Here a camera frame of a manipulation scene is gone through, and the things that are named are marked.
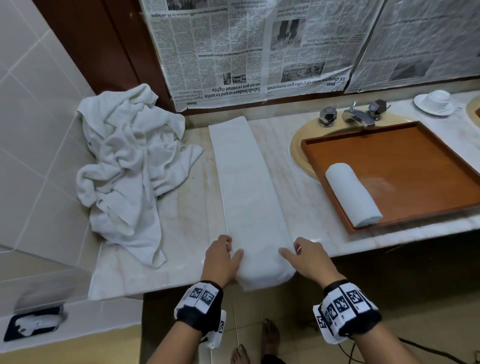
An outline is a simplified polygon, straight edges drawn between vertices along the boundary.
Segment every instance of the rolled white towel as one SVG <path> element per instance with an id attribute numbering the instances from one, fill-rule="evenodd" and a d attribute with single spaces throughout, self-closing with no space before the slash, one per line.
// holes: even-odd
<path id="1" fill-rule="evenodd" d="M 372 196 L 348 164 L 332 164 L 325 177 L 355 228 L 371 225 L 382 219 L 383 216 Z"/>

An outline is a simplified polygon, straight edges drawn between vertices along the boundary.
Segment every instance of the white towel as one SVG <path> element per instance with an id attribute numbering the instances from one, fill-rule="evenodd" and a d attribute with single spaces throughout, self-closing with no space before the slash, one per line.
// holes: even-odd
<path id="1" fill-rule="evenodd" d="M 92 230 L 154 267 L 166 261 L 156 198 L 181 184 L 203 151 L 182 143 L 185 118 L 156 107 L 157 98 L 142 84 L 87 97 L 78 107 L 97 159 L 77 174 Z"/>
<path id="2" fill-rule="evenodd" d="M 346 163 L 335 163 L 325 172 L 336 199 L 355 228 L 374 224 L 382 214 L 353 169 Z"/>
<path id="3" fill-rule="evenodd" d="M 247 120 L 242 116 L 208 129 L 233 253 L 245 251 L 237 281 L 246 291 L 286 282 L 295 269 L 278 249 L 294 253 L 293 241 Z"/>

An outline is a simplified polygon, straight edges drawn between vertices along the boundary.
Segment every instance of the orange tray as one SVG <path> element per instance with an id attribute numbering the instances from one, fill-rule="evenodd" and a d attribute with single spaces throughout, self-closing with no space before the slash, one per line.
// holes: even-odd
<path id="1" fill-rule="evenodd" d="M 304 139 L 301 148 L 349 233 L 354 228 L 325 172 L 347 163 L 383 219 L 371 226 L 443 215 L 480 205 L 480 175 L 421 122 Z"/>

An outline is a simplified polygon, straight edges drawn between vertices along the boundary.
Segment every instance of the person's left hand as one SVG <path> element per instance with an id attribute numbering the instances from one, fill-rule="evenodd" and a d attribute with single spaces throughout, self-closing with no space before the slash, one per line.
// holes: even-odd
<path id="1" fill-rule="evenodd" d="M 211 280 L 225 288 L 237 275 L 243 258 L 243 249 L 237 250 L 230 258 L 231 250 L 232 238 L 228 235 L 220 235 L 205 253 L 204 270 L 200 280 Z"/>

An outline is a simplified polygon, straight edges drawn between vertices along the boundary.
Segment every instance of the newspaper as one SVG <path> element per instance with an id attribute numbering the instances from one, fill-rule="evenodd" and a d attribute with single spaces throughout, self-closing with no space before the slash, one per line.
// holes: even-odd
<path id="1" fill-rule="evenodd" d="M 479 0 L 386 0 L 348 92 L 480 74 Z"/>
<path id="2" fill-rule="evenodd" d="M 177 111 L 339 91 L 382 0 L 140 0 Z"/>

